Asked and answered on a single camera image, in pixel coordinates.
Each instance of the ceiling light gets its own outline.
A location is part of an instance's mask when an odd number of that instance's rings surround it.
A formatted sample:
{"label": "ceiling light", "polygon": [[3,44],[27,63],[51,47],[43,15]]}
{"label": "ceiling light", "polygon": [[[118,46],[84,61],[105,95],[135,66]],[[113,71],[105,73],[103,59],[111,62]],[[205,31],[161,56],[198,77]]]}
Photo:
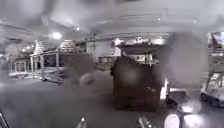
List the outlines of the ceiling light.
{"label": "ceiling light", "polygon": [[153,40],[153,44],[163,45],[164,43],[165,43],[165,40],[162,38],[157,38]]}
{"label": "ceiling light", "polygon": [[77,28],[76,28],[76,31],[79,31],[79,30],[80,30],[80,27],[77,27]]}
{"label": "ceiling light", "polygon": [[59,32],[54,32],[54,33],[52,34],[52,38],[54,38],[54,39],[56,39],[56,40],[60,40],[61,37],[62,37],[62,35],[61,35],[61,33],[59,33]]}

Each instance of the dark object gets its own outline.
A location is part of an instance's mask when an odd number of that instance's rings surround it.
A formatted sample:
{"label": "dark object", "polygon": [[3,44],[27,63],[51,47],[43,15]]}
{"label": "dark object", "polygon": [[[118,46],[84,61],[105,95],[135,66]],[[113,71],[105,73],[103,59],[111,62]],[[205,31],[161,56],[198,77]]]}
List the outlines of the dark object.
{"label": "dark object", "polygon": [[142,65],[122,56],[112,68],[114,107],[129,111],[156,111],[162,83],[156,77],[156,66]]}

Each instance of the pillar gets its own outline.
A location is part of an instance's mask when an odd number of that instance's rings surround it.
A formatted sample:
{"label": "pillar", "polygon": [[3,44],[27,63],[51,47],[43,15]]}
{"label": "pillar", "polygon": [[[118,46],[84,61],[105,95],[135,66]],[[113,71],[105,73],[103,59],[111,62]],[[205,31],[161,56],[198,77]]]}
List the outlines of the pillar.
{"label": "pillar", "polygon": [[12,69],[13,69],[13,63],[11,63],[11,65],[10,65],[10,72],[12,73],[13,71],[12,71]]}
{"label": "pillar", "polygon": [[15,67],[14,67],[14,68],[15,68],[15,69],[14,69],[15,72],[17,72],[17,63],[16,63],[16,62],[14,63],[14,66],[15,66]]}
{"label": "pillar", "polygon": [[31,64],[31,73],[32,73],[32,77],[34,79],[34,69],[33,69],[33,57],[30,57],[30,64]]}
{"label": "pillar", "polygon": [[59,52],[56,53],[57,76],[59,77]]}
{"label": "pillar", "polygon": [[41,77],[42,80],[45,80],[45,76],[44,76],[44,55],[40,55],[40,66],[41,66]]}
{"label": "pillar", "polygon": [[24,70],[25,70],[25,72],[27,72],[26,61],[24,62]]}
{"label": "pillar", "polygon": [[18,63],[19,72],[21,72],[21,62]]}

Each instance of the floor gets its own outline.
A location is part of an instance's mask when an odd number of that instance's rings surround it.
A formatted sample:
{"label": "floor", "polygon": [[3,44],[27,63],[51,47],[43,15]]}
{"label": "floor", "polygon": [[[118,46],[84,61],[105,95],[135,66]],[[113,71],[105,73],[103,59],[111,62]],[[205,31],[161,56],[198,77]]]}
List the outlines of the floor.
{"label": "floor", "polygon": [[[88,120],[89,128],[139,128],[140,116],[146,116],[156,128],[163,128],[169,113],[163,107],[156,113],[114,110],[111,95],[103,87],[108,82],[58,86],[39,80],[9,79],[3,72],[0,76],[0,108],[11,128],[74,128],[82,117]],[[199,115],[202,128],[223,128],[224,109],[202,103]]]}

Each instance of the golf cart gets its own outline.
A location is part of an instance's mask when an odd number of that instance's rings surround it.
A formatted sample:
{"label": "golf cart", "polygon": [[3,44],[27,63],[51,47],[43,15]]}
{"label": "golf cart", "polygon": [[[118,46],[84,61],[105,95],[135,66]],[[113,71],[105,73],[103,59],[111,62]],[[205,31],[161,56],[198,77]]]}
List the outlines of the golf cart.
{"label": "golf cart", "polygon": [[208,102],[213,107],[224,105],[224,72],[212,72],[202,86],[201,100]]}

